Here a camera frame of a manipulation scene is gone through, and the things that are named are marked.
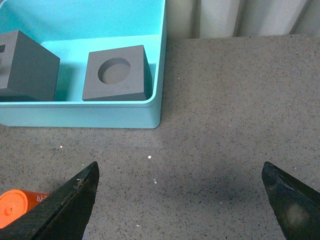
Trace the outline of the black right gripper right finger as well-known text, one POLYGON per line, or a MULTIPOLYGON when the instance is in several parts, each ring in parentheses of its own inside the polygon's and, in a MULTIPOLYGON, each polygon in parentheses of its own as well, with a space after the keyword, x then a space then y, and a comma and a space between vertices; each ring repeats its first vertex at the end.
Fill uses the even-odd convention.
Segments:
POLYGON ((262 181, 277 222, 287 240, 320 238, 320 193, 269 161, 262 181))

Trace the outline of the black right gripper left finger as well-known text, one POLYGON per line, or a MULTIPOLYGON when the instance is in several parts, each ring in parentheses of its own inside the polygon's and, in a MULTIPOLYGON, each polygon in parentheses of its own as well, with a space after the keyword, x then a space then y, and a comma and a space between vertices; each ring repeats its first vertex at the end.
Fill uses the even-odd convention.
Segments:
POLYGON ((0 231, 2 240, 81 240, 99 183, 93 161, 45 200, 0 231))

